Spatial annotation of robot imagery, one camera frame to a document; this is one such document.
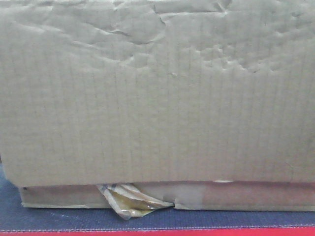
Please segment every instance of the box lid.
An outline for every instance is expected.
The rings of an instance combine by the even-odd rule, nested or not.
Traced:
[[[312,0],[0,1],[17,186],[315,180]]]

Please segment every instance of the cardboard box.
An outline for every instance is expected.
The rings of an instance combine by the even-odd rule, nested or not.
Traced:
[[[314,28],[312,0],[0,0],[6,176],[314,182]]]

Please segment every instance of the blue carpet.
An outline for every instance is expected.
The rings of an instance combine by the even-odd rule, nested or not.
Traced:
[[[162,209],[122,220],[111,209],[23,208],[0,165],[0,231],[155,230],[315,226],[315,212]]]

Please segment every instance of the corrugated cardboard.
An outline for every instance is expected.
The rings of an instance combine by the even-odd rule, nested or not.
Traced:
[[[137,183],[144,194],[176,209],[315,211],[314,183]],[[110,208],[94,185],[21,188],[25,207]]]
[[[19,187],[315,181],[315,1],[0,0]]]

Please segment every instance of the red surface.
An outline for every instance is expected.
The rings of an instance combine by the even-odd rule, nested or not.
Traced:
[[[5,232],[0,236],[315,236],[315,227],[112,232]]]

